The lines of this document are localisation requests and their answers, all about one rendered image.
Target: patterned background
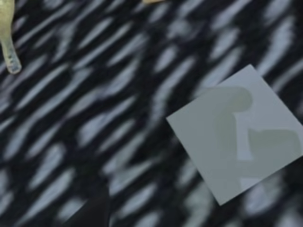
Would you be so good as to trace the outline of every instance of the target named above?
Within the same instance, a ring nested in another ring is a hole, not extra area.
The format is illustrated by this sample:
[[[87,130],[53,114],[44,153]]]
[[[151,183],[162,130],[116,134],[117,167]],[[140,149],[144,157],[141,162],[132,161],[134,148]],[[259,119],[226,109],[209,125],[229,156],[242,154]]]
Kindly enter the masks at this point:
[[[113,227],[303,226],[301,159],[219,207],[165,121],[248,64],[301,121],[302,12],[302,0],[16,0],[24,68],[0,60],[0,222],[55,226],[108,183]]]

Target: gray square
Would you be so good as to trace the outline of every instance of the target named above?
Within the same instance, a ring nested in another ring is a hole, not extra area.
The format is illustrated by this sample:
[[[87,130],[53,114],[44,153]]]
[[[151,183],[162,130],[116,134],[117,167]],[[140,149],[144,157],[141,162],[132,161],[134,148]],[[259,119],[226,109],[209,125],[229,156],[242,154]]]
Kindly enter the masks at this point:
[[[303,127],[251,65],[167,120],[220,205],[303,154]]]

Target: black and white fabric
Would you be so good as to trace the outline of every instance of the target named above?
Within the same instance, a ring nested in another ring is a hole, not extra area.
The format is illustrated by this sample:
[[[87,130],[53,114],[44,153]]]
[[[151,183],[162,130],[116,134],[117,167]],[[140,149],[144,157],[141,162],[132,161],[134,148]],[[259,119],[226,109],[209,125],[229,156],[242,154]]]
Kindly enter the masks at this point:
[[[16,0],[23,71],[0,59],[0,223],[58,226],[108,184],[112,227],[302,227],[301,159],[219,207],[165,120],[252,64],[302,121],[302,12],[302,0]]]

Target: tile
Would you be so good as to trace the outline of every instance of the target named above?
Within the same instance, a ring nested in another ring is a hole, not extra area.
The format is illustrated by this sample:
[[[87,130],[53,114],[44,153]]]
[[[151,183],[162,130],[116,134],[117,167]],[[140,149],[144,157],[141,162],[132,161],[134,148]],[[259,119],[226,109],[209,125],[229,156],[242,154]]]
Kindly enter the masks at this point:
[[[220,205],[303,154],[302,125],[251,65],[167,120]]]

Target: yellow plastic utensil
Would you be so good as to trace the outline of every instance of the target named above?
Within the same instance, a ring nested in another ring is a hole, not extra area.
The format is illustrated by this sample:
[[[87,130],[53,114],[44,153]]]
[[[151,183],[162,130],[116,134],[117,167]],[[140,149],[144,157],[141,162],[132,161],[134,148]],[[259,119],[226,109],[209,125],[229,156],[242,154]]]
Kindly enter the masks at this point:
[[[0,42],[6,67],[11,74],[17,74],[22,69],[11,37],[14,12],[15,0],[0,0]]]

